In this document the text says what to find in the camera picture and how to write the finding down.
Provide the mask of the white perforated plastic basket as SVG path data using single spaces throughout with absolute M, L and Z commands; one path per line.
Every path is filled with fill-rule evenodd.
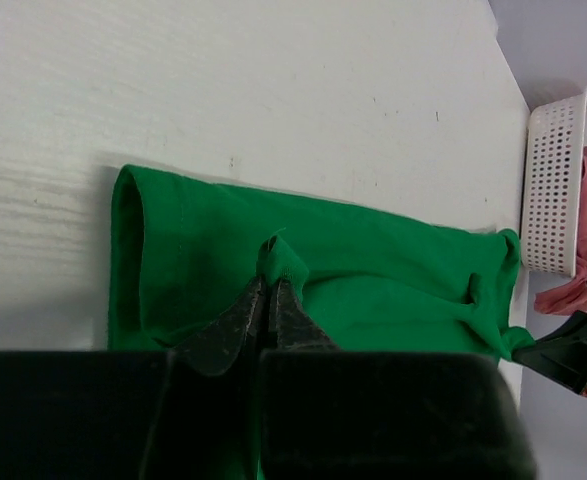
M 541 105 L 528 122 L 520 227 L 523 265 L 572 278 L 587 147 L 587 88 Z

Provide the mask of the pink t shirt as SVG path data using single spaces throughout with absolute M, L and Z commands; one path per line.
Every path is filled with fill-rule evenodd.
M 546 315 L 569 316 L 587 311 L 587 147 L 583 150 L 582 180 L 576 244 L 576 275 L 568 283 L 538 293 L 534 310 Z

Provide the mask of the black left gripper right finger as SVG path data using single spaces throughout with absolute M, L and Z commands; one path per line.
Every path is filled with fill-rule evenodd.
M 267 479 L 533 479 L 510 389 L 487 357 L 339 349 L 293 286 L 272 288 L 258 363 Z

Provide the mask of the green t shirt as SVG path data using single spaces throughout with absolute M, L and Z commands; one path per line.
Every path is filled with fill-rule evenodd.
M 509 323 L 520 241 L 357 205 L 123 167 L 111 210 L 108 345 L 168 350 L 203 330 L 254 278 L 263 313 L 249 376 L 257 475 L 258 363 L 273 286 L 289 282 L 341 350 L 463 353 L 495 365 L 533 340 Z

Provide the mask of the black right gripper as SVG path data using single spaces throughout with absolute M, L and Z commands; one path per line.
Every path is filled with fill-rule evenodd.
M 575 312 L 534 345 L 515 349 L 512 360 L 587 397 L 587 312 Z

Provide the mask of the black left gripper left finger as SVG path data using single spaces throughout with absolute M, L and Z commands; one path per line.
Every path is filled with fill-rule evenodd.
M 0 351 L 0 479 L 253 479 L 252 279 L 158 351 Z

